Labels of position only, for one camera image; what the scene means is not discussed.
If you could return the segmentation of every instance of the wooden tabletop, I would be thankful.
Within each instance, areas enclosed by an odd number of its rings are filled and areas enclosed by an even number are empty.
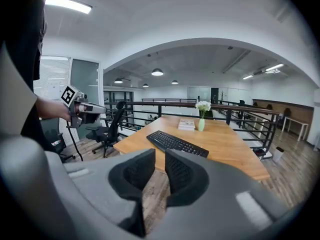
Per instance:
[[[146,138],[149,134],[160,130],[208,150],[209,155],[207,159],[239,168],[255,180],[264,180],[270,177],[266,168],[249,146],[224,121],[206,119],[204,130],[198,131],[199,119],[194,118],[196,130],[188,131],[178,129],[181,118],[183,117],[163,115],[136,133],[116,143],[113,147],[121,154],[154,148],[155,167],[159,171],[164,172],[164,152],[156,148]]]

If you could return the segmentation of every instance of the vase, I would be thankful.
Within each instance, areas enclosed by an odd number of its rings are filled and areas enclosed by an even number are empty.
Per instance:
[[[203,118],[201,118],[199,120],[199,124],[198,124],[198,131],[202,132],[205,128],[205,120]]]

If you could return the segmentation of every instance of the book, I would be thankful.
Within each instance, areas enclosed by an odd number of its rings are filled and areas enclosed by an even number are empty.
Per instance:
[[[195,121],[193,121],[192,119],[180,119],[178,125],[179,130],[194,131],[195,128]]]

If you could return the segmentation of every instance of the ceiling pipe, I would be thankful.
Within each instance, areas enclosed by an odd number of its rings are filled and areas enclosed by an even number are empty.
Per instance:
[[[251,52],[251,50],[245,50],[239,57],[237,57],[233,62],[231,62],[226,68],[222,71],[222,74],[229,71],[234,65],[242,61],[245,57],[248,56],[248,54]]]

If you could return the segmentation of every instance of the black keyboard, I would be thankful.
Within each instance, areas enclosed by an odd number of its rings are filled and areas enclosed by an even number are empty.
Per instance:
[[[151,133],[146,138],[163,152],[165,152],[166,149],[174,149],[188,152],[204,158],[206,158],[209,154],[208,150],[205,150],[199,146],[193,145],[183,139],[177,138],[160,130]]]

